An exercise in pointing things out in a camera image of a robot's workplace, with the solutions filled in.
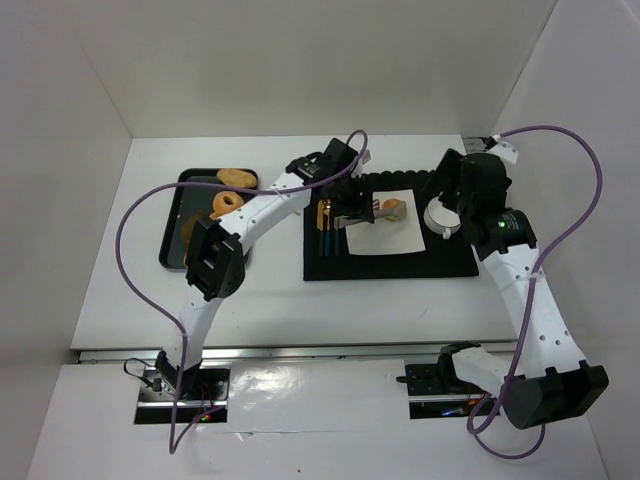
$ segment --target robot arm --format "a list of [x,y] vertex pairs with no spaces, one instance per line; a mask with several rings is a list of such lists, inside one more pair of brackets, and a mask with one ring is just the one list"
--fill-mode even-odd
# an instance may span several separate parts
[[[526,215],[505,206],[511,180],[502,160],[489,153],[462,156],[450,150],[425,185],[460,217],[465,239],[493,277],[516,332],[521,331],[532,275],[536,293],[519,370],[503,404],[524,429],[582,415],[608,385],[601,366],[588,365],[570,335],[542,273],[536,238]],[[443,349],[440,365],[451,382],[462,380],[497,397],[510,363],[466,342]]]
[[[273,195],[260,195],[241,208],[218,220],[201,218],[194,226],[187,252],[187,292],[179,320],[188,336],[182,394],[198,384],[205,338],[225,298],[240,288],[245,278],[244,255],[253,244],[290,214],[302,210],[311,201],[311,190],[303,187],[325,180],[352,164],[357,152],[333,139],[323,153],[314,153],[291,162],[269,190]],[[348,204],[349,218],[373,222],[371,193],[363,194],[360,185],[362,164],[368,152],[359,159],[352,174],[335,183],[342,185]],[[329,185],[334,193],[335,186]],[[169,342],[156,359],[156,368],[172,388],[176,387],[182,356],[182,334],[175,328]]]

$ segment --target paper sheet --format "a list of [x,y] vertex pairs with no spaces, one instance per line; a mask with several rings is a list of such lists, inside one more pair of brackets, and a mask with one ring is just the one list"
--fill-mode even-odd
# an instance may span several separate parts
[[397,255],[426,249],[413,190],[373,192],[373,199],[380,200],[380,208],[390,198],[407,202],[407,218],[399,222],[381,218],[374,224],[365,222],[347,227],[347,245],[351,255]]

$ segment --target white table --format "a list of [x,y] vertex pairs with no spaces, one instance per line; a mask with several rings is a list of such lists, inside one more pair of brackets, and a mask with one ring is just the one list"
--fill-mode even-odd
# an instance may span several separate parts
[[[64,366],[28,478],[607,478],[586,416],[550,425],[542,448],[534,456],[517,462],[497,459],[482,450],[466,432],[466,419],[409,420],[406,402],[394,403],[395,407],[379,411],[379,417],[369,417],[368,422],[360,415],[349,425],[329,422],[321,429],[305,427],[314,415],[350,418],[363,403],[372,400],[361,390],[356,391],[361,393],[360,397],[344,395],[339,386],[349,386],[358,378],[339,366],[332,372],[335,382],[327,382],[327,391],[323,392],[331,402],[314,403],[316,408],[308,410],[308,417],[300,419],[299,430],[278,431],[281,428],[278,425],[265,429],[265,423],[285,417],[282,415],[285,412],[276,415],[278,412],[272,411],[267,415],[264,409],[262,427],[256,424],[251,430],[237,430],[232,427],[230,410],[229,423],[196,427],[171,456],[167,448],[168,425],[133,424],[140,384],[122,373],[121,365]],[[276,396],[273,401],[280,401],[280,397]],[[302,409],[306,403],[287,405]],[[396,419],[392,425],[384,421],[387,415]],[[482,438],[493,448],[515,453],[531,446],[537,434],[537,428],[516,430],[504,417],[499,417]]]
[[[187,168],[244,167],[263,185],[300,155],[323,150],[330,137],[136,139],[127,159],[73,338],[72,348],[153,348],[170,323],[125,286],[114,261],[114,237],[125,209]],[[365,171],[432,169],[460,136],[373,136]],[[143,204],[123,237],[134,281],[178,312],[183,273],[158,263],[172,192]],[[303,282],[302,218],[291,216],[254,247],[241,289],[227,299],[206,346],[276,346],[508,340],[515,332],[492,279]]]

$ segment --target white wall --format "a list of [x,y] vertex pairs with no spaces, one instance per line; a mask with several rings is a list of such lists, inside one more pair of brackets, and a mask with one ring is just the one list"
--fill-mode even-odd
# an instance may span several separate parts
[[131,137],[47,0],[0,3],[0,465],[26,476]]
[[478,133],[555,0],[62,0],[136,137]]
[[[589,418],[610,477],[638,478],[640,23],[621,0],[560,0],[496,131],[535,123],[574,129],[602,160],[600,206],[546,268],[572,332],[609,373]],[[514,141],[522,157],[513,195],[546,244],[586,207],[593,168],[553,133]]]

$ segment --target white cup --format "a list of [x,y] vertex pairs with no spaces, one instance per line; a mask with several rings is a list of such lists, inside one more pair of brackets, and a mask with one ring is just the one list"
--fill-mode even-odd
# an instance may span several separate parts
[[424,210],[423,218],[429,230],[442,235],[445,240],[449,240],[451,235],[460,230],[460,217],[451,210],[444,208],[438,197],[431,199]]

